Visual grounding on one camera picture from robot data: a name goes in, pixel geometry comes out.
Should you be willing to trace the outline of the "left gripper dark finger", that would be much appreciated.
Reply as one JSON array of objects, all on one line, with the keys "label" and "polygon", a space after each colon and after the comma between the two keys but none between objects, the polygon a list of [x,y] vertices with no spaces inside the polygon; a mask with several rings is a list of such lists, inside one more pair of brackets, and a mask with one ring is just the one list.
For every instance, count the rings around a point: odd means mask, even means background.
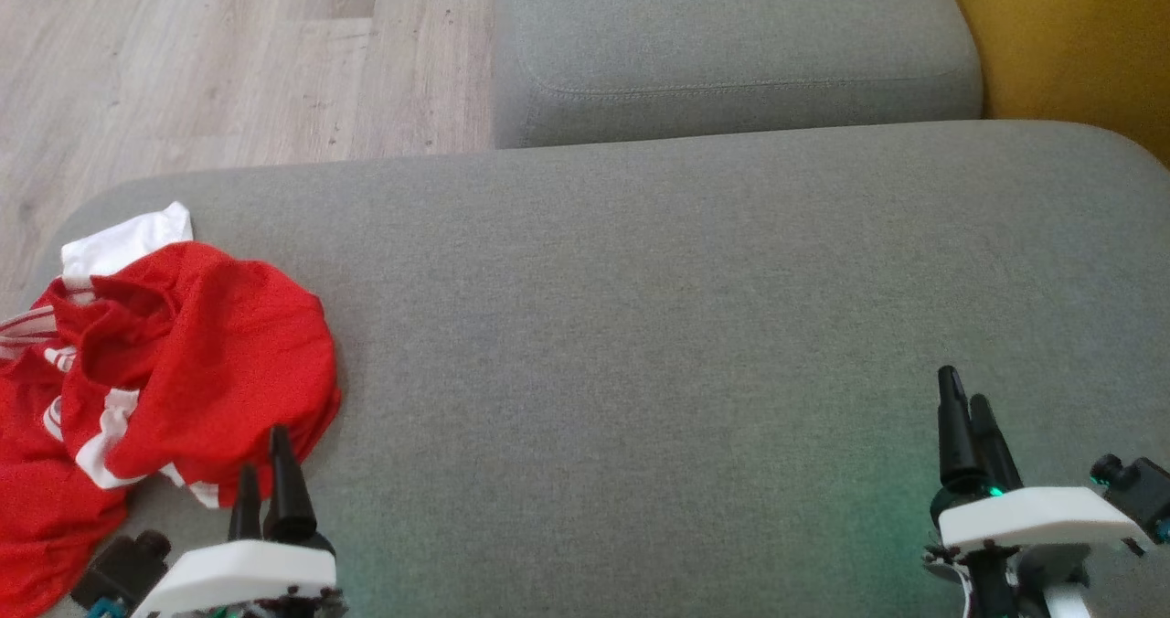
[{"label": "left gripper dark finger", "polygon": [[259,471],[243,464],[239,469],[238,497],[230,507],[229,542],[233,540],[263,540],[260,510],[262,504]]},{"label": "left gripper dark finger", "polygon": [[264,538],[301,545],[317,534],[317,519],[301,464],[287,426],[269,432],[271,497],[264,519]]}]

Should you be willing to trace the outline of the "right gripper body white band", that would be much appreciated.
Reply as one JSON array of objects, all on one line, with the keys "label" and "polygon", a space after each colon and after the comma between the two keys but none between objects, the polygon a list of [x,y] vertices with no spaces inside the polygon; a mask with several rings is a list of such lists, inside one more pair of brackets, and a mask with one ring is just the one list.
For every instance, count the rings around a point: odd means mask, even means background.
[{"label": "right gripper body white band", "polygon": [[990,482],[945,485],[931,501],[937,542],[929,564],[957,564],[991,551],[1007,559],[1039,545],[1120,545],[1140,556],[1156,547],[1133,519],[1087,487],[1025,487]]}]

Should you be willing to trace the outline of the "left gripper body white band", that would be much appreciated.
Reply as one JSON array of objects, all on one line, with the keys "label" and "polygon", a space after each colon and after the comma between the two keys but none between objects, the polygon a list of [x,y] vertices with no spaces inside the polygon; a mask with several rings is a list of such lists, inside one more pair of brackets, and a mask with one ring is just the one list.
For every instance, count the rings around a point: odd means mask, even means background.
[{"label": "left gripper body white band", "polygon": [[230,540],[191,550],[135,606],[133,618],[346,618],[333,545]]}]

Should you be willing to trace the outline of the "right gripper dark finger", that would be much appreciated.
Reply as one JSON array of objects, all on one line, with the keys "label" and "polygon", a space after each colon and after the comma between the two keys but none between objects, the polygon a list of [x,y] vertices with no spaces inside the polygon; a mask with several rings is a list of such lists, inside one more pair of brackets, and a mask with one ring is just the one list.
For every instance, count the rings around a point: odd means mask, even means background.
[{"label": "right gripper dark finger", "polygon": [[977,494],[985,469],[973,439],[969,401],[956,368],[940,368],[940,482],[957,495]]},{"label": "right gripper dark finger", "polygon": [[1016,492],[1024,488],[1016,460],[1006,438],[994,418],[994,410],[986,396],[970,398],[970,419],[973,441],[977,442],[982,464],[997,493]]}]

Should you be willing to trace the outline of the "red shirt with white sleeves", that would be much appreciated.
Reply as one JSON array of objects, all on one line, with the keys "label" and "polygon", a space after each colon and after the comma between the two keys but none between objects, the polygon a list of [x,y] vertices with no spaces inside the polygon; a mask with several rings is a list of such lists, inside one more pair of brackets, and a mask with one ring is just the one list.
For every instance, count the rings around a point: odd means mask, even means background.
[{"label": "red shirt with white sleeves", "polygon": [[37,618],[121,522],[135,389],[88,385],[51,301],[0,320],[0,618]]}]

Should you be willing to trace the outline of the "grey sofa seat cushion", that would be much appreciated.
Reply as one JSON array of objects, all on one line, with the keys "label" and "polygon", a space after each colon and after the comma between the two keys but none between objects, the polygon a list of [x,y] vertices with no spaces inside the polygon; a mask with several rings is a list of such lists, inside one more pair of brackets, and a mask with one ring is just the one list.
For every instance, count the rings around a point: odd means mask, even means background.
[{"label": "grey sofa seat cushion", "polygon": [[1028,485],[1170,469],[1170,171],[1076,123],[577,144],[128,181],[321,297],[304,466],[346,618],[958,618],[937,369]]}]

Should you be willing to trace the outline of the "mustard yellow upholstered panel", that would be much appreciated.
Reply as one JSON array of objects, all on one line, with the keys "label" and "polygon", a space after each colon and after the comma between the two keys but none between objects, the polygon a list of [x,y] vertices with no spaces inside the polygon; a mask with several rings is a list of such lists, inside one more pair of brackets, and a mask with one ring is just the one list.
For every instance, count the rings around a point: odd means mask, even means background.
[{"label": "mustard yellow upholstered panel", "polygon": [[1170,169],[1170,0],[956,0],[984,117],[1106,128]]}]

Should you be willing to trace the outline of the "grey sofa back cushion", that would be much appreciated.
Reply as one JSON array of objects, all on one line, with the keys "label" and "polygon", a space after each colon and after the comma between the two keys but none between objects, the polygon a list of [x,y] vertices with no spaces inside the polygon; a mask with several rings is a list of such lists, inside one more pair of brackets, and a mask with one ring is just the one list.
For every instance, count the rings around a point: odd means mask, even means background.
[{"label": "grey sofa back cushion", "polygon": [[980,117],[956,0],[495,0],[497,147]]}]

